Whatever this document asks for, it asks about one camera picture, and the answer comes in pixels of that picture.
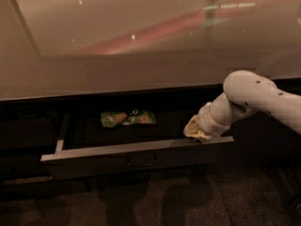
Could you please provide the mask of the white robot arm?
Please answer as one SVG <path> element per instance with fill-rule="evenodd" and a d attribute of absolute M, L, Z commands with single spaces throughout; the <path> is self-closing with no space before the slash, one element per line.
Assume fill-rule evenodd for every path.
<path fill-rule="evenodd" d="M 202 139 L 220 137 L 233 123 L 257 112 L 301 134 L 301 96 L 281 90 L 272 80 L 250 71 L 230 73 L 223 92 L 191 118 L 183 134 Z"/>

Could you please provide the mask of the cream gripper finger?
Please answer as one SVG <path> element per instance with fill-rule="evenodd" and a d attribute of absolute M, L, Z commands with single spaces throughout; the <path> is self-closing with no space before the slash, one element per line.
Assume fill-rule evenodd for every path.
<path fill-rule="evenodd" d="M 211 136 L 206 135 L 200 129 L 199 129 L 199 131 L 197 133 L 190 133 L 188 131 L 188 126 L 187 125 L 184 127 L 183 134 L 186 137 L 192 137 L 192 138 L 204 138 L 204 139 L 210 139 L 211 138 Z"/>
<path fill-rule="evenodd" d="M 199 131 L 198 127 L 198 116 L 194 115 L 191 120 L 187 124 L 188 126 L 188 131 L 190 133 L 197 133 Z"/>

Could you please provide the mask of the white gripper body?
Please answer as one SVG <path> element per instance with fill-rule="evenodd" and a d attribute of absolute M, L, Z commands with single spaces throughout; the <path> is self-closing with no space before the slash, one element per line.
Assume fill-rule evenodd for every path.
<path fill-rule="evenodd" d="M 205 139 L 220 137 L 230 129 L 228 125 L 221 124 L 212 116 L 210 105 L 210 103 L 204 105 L 197 114 L 198 130 L 201 133 L 201 137 Z"/>

